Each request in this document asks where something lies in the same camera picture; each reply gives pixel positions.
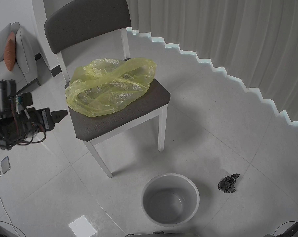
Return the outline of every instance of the yellow plastic bag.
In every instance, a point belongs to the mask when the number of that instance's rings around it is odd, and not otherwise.
[[[91,61],[76,68],[65,91],[67,104],[89,117],[117,112],[147,92],[156,67],[146,58]]]

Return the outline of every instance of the crumpled black plastic bag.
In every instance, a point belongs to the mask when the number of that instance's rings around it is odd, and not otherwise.
[[[225,178],[222,178],[218,184],[218,189],[220,191],[223,191],[225,193],[233,193],[236,191],[235,189],[235,183],[236,179],[240,176],[240,174],[233,174],[231,176],[227,176]]]

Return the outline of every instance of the gray cushioned seat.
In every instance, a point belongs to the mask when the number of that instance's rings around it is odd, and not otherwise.
[[[108,115],[88,117],[69,108],[76,137],[90,141],[134,119],[168,104],[170,93],[157,80],[153,80],[147,92],[124,109]]]

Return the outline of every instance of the curtain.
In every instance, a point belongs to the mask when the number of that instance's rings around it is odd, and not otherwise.
[[[298,121],[298,0],[127,0],[132,29],[210,58]]]

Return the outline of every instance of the tile floor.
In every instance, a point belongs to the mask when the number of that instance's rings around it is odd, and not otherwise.
[[[158,118],[102,142],[96,149],[114,174],[109,179],[67,116],[44,144],[0,150],[0,162],[9,156],[11,163],[0,178],[0,195],[13,224],[28,237],[75,236],[68,224],[84,215],[94,236],[163,230],[260,237],[298,221],[298,128],[194,56],[131,32],[128,38],[131,56],[153,59],[156,79],[171,92],[165,150],[157,149]],[[93,59],[122,59],[120,34],[80,43],[64,56],[70,76]],[[37,66],[42,86],[27,89],[34,106],[67,108],[62,74],[52,78],[42,59]],[[174,228],[151,223],[140,206],[144,185],[167,172],[187,176],[200,193],[196,215]],[[234,173],[240,174],[237,191],[219,191],[219,180]],[[1,203],[0,220],[8,220]]]

